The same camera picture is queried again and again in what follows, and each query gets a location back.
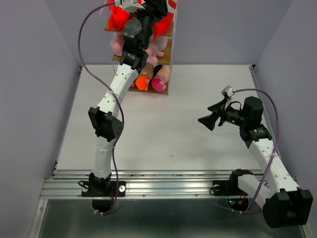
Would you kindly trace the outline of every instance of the wall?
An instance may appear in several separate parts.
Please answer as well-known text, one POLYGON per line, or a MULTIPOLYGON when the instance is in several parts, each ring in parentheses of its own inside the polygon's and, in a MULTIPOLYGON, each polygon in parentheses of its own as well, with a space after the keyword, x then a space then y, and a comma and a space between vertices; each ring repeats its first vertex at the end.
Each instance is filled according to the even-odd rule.
MULTIPOLYGON (((76 46, 80 24, 87 13, 104 0, 45 1, 78 60, 76 46)), ((180 0, 174 63, 256 63, 291 2, 180 0)), ((87 63, 111 63, 109 42, 97 13, 88 20, 82 42, 87 63)))
POLYGON ((28 237, 78 65, 43 0, 0 1, 0 236, 28 237))
MULTIPOLYGON (((294 0, 263 52, 256 76, 275 100, 280 116, 280 153, 303 189, 315 197, 317 227, 317 1, 294 0)), ((271 120, 274 112, 268 107, 271 120)))

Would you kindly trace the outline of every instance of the wooden shelf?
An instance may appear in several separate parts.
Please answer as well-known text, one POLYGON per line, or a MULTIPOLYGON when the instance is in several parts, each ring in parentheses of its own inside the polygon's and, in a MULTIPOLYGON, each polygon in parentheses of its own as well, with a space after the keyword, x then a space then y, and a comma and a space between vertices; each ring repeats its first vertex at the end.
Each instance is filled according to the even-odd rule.
MULTIPOLYGON (((170 65, 170 58, 172 55, 172 39, 168 39, 167 46, 163 52, 164 52, 164 56, 158 57, 158 61, 159 61, 158 64, 170 65)), ((120 56, 113 55, 112 60, 119 61, 120 56)))
POLYGON ((132 91, 132 92, 142 92, 142 93, 159 93, 159 94, 168 94, 168 82, 166 83, 166 88, 162 91, 162 92, 158 92, 157 90, 155 90, 153 87, 152 87, 152 84, 151 82, 149 83, 149 86, 148 86, 148 90, 145 91, 145 90, 140 90, 138 89, 138 87, 132 87, 132 88, 129 88, 129 91, 132 91))
MULTIPOLYGON (((107 24, 105 25, 105 31, 108 31, 108 24, 109 24, 109 19, 108 19, 107 24)), ((172 22, 172 24, 170 25, 170 27, 167 30, 167 32, 164 35, 161 35, 161 36, 172 37, 172 35, 173 35, 173 26, 174 26, 174 22, 172 22)), ((111 31, 124 33, 123 28, 121 30, 118 30, 118 31, 114 31, 114 30, 111 30, 111 31)))

